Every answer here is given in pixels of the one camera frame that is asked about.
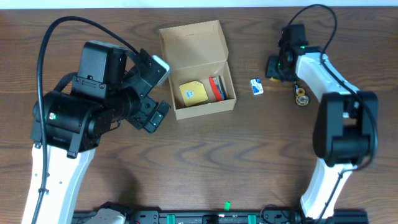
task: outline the box lid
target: box lid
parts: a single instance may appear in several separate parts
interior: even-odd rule
[[[226,61],[228,49],[219,21],[160,30],[163,58],[172,70]]]

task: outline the green clip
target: green clip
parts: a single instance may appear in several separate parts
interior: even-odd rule
[[[167,224],[175,224],[175,215],[167,215]]]
[[[248,220],[249,220],[249,224],[256,224],[257,223],[256,215],[248,215]]]
[[[231,208],[231,202],[225,202],[224,211],[228,212],[229,208]]]

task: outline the white arm segment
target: white arm segment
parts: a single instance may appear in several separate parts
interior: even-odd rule
[[[296,63],[296,74],[302,79],[320,102],[324,93],[337,92],[342,95],[350,94],[345,88],[341,87],[337,81],[326,71],[320,62],[321,53],[307,53],[298,56]],[[328,56],[323,54],[323,59],[328,68],[353,91],[359,89],[348,83],[343,76],[329,62]]]
[[[49,174],[46,189],[40,208],[37,224],[69,224],[72,221],[81,181],[88,165],[94,157],[95,149],[79,152],[76,159],[67,157],[67,151],[55,146],[47,146],[49,154]],[[33,169],[29,195],[26,201],[22,224],[32,223],[38,189],[42,181],[43,150],[32,148]]]
[[[329,62],[328,56],[323,55],[327,67],[340,79],[345,85],[353,91],[359,89],[348,83],[340,73]],[[320,53],[307,53],[297,59],[296,74],[313,91],[320,102],[324,93],[337,92],[342,95],[350,94],[345,88],[341,87],[337,81],[326,71],[320,63]],[[317,159],[317,165],[312,175],[310,185],[307,191],[302,195],[300,203],[304,215],[309,218],[319,219],[325,203],[337,182],[338,174],[344,169],[352,169],[352,164],[336,164],[328,167],[323,159]],[[345,172],[336,188],[336,192],[322,218],[333,216],[336,200],[352,172]]]
[[[315,166],[315,171],[312,175],[310,185],[300,199],[302,210],[306,217],[313,219],[320,218],[321,212],[325,207],[325,203],[328,201],[330,194],[337,182],[339,173],[342,170],[352,168],[352,164],[336,164],[333,167],[328,167],[323,159],[317,159],[317,164]],[[351,174],[352,171],[345,172],[343,174],[343,178],[340,180],[335,194],[333,195],[333,198],[331,199],[330,204],[322,218],[333,216],[337,198]]]

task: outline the red object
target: red object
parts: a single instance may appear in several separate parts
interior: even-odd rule
[[[223,101],[223,97],[221,97],[221,94],[218,91],[217,85],[213,80],[213,77],[209,78],[209,82],[210,82],[211,89],[213,90],[213,93],[214,93],[214,96],[216,97],[217,102]]]

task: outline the small white box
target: small white box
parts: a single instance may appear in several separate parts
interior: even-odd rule
[[[262,94],[264,92],[262,89],[261,80],[259,78],[253,78],[250,80],[250,84],[254,95]]]

